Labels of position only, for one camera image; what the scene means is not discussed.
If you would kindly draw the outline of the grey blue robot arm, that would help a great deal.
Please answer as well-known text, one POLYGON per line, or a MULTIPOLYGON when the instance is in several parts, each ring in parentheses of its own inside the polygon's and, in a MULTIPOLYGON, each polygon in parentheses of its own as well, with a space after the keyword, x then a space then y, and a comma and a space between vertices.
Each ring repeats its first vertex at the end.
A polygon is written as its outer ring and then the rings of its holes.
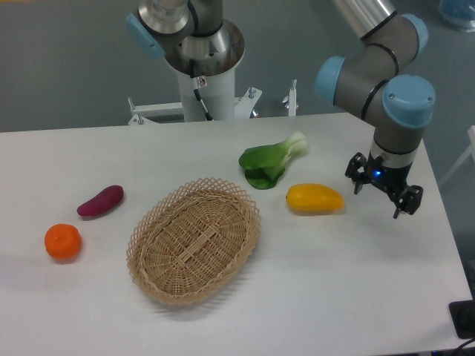
MULTIPOLYGON (((403 75, 401 69, 423 50, 428 29, 421 19, 399 14, 389 1, 337 1, 336 7, 364 49, 351 59, 326 60, 315 91, 374 128, 369 154, 356 154, 345 174, 357 191, 373 185, 388 195, 397 214, 413 214, 423 190, 408 185, 407 175, 436 94, 426 79, 403 75)), ((249 118, 249 98, 235 100, 244 39, 223 17, 221 1, 142 1, 125 23, 144 53, 165 59, 176 73, 186 121, 249 118)))

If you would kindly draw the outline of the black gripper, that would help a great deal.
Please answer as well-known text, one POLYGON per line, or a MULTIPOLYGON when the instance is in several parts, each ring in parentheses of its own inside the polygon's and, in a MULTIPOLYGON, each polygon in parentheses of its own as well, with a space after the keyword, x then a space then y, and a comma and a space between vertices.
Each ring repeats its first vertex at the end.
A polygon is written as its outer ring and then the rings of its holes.
POLYGON ((414 215, 419 209, 424 188, 419 185, 407 185, 407 175, 412 164, 401 168, 389 168, 383 165, 383 158, 369 155, 368 160, 361 153, 356 153, 349 161, 345 177, 354 184, 354 194, 359 194, 363 186, 371 184, 389 196, 397 196, 394 201, 393 218, 400 214, 414 215))

